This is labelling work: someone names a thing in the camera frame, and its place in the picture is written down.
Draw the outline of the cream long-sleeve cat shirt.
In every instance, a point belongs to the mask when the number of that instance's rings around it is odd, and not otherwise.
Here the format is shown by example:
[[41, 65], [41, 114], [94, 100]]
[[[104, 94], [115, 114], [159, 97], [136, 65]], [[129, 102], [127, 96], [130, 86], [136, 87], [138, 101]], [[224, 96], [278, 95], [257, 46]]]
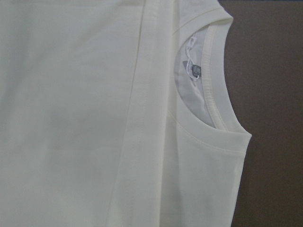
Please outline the cream long-sleeve cat shirt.
[[216, 0], [0, 3], [3, 227], [229, 227], [251, 134]]

